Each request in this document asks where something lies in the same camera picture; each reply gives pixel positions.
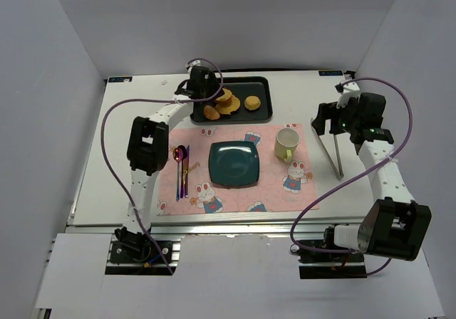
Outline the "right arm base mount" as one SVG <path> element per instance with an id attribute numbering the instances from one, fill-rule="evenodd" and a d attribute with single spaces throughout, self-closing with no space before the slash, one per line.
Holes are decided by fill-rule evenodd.
<path id="1" fill-rule="evenodd" d="M 290 253 L 299 257 L 301 280 L 366 278 L 364 257 L 360 253 L 321 253 L 290 246 Z"/>

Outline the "bread slice top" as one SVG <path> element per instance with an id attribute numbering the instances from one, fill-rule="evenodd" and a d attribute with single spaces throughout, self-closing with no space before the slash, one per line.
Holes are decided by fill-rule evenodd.
<path id="1" fill-rule="evenodd" d="M 219 103 L 225 103 L 225 102 L 229 102 L 232 98 L 232 91 L 227 89 L 227 88 L 223 88 L 222 89 L 222 94 L 217 97 L 214 101 L 219 104 Z"/>

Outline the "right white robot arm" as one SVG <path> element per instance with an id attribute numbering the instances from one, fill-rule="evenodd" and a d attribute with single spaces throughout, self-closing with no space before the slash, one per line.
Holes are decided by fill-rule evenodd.
<path id="1" fill-rule="evenodd" d="M 386 99 L 374 93 L 321 103 L 311 123 L 317 135 L 329 126 L 332 135 L 347 132 L 369 173 L 373 206 L 359 225 L 337 224 L 328 230 L 337 249 L 413 261 L 432 218 L 430 208 L 417 203 L 393 159 L 393 137 L 381 127 Z"/>

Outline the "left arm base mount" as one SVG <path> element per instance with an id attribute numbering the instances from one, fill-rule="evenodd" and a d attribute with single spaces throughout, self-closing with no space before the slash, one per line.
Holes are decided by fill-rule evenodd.
<path id="1" fill-rule="evenodd" d="M 169 240 L 154 244 L 142 232 L 116 229 L 111 242 L 105 274 L 112 276 L 171 276 L 176 262 L 172 260 L 174 243 Z"/>

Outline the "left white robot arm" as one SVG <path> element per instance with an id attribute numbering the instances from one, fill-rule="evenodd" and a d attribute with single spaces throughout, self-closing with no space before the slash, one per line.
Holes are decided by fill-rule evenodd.
<path id="1" fill-rule="evenodd" d="M 150 208 L 158 174 L 169 157 L 170 131 L 192 114 L 193 103 L 220 92 L 220 80 L 204 66 L 190 68 L 190 78 L 175 93 L 176 100 L 148 117 L 136 117 L 130 131 L 127 159 L 131 169 L 128 219 L 115 230 L 119 242 L 139 250 L 150 231 Z"/>

